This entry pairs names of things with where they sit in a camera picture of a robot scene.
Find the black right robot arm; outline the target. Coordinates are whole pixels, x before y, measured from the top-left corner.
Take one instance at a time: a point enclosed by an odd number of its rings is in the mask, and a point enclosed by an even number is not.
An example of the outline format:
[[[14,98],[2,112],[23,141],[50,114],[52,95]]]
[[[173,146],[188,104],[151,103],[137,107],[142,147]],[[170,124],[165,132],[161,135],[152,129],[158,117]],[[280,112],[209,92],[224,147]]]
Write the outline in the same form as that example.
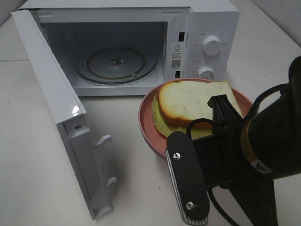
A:
[[[246,116],[240,116],[225,94],[212,96],[208,106],[213,133],[193,144],[216,210],[234,226],[212,188],[228,189],[254,226],[276,226],[274,180],[301,171],[301,59],[293,60],[289,82],[260,94]]]

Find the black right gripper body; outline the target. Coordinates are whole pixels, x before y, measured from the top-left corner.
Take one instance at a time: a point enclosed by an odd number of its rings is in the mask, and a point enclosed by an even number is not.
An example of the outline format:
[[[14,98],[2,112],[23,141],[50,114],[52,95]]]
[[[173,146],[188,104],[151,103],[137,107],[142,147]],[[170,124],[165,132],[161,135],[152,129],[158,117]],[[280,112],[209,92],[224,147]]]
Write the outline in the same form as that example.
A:
[[[239,121],[224,132],[213,132],[213,121],[192,121],[192,129],[206,125],[211,134],[193,139],[207,188],[234,182],[274,181],[271,155],[275,150],[270,134],[253,121]]]

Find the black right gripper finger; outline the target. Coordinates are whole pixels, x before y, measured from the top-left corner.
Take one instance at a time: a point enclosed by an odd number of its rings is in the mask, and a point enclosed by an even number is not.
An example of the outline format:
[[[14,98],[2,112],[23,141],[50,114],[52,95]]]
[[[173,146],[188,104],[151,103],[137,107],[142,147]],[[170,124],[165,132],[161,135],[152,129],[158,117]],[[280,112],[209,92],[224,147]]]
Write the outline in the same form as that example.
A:
[[[273,181],[241,181],[227,185],[254,226],[277,226],[277,209]]]
[[[232,124],[242,121],[242,117],[225,94],[212,96],[207,105],[213,111],[213,132],[224,132]]]

